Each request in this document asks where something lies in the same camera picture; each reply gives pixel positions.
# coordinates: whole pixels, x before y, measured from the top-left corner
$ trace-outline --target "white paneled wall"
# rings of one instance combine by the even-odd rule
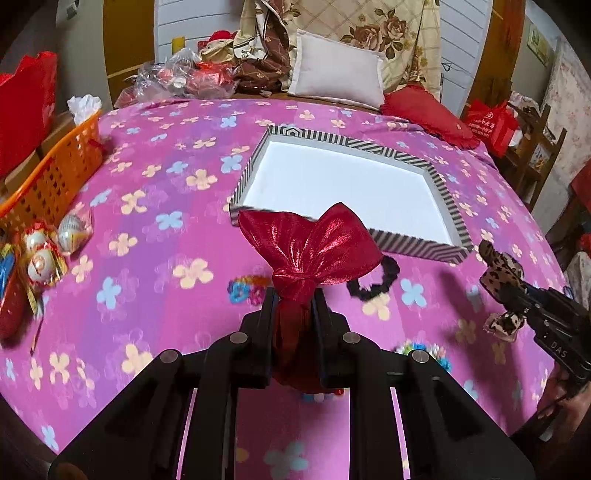
[[[462,113],[486,41],[492,0],[440,0],[441,61],[451,63],[443,75],[441,102]]]
[[[157,0],[155,33],[159,61],[172,54],[174,37],[188,46],[206,40],[216,30],[234,32],[240,24],[243,0]]]

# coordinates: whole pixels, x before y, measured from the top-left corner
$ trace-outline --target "red pillow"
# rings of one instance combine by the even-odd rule
[[[472,149],[480,143],[472,130],[422,85],[407,85],[392,93],[387,93],[385,103],[380,107],[383,115],[406,118],[414,124],[421,125],[426,132],[441,138],[450,145]]]

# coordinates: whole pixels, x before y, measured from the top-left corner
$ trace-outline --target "white pillow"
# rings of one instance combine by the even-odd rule
[[[383,63],[378,52],[298,30],[287,93],[379,110],[384,103]]]

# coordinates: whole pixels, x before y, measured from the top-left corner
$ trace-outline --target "pillow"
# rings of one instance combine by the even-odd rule
[[[480,144],[470,128],[422,85],[406,87],[386,95],[381,112],[384,115],[400,116],[421,125],[426,132],[441,138],[450,145],[470,150]]]
[[[297,31],[297,57],[287,93],[378,110],[384,102],[381,54]]]

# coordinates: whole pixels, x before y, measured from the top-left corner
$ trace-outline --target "pink floral bedsheet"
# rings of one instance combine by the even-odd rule
[[[73,207],[91,206],[95,234],[67,277],[43,295],[46,318],[0,351],[0,393],[31,430],[59,452],[123,387],[167,348],[208,347],[255,309],[229,301],[228,281],[269,269],[230,225],[228,199],[271,123],[371,140],[430,160],[477,244],[518,258],[526,280],[564,278],[532,217],[482,145],[459,151],[402,119],[296,101],[192,101],[135,105],[100,121],[114,152]],[[391,205],[392,214],[404,205]],[[325,289],[352,330],[382,348],[406,339],[444,347],[452,375],[505,430],[535,410],[550,358],[526,327],[509,345],[482,331],[501,312],[479,284],[477,253],[461,265],[394,255],[399,279],[366,304],[345,285]],[[381,281],[379,267],[362,284]],[[241,392],[238,478],[347,478],[348,392],[302,396],[273,384]]]

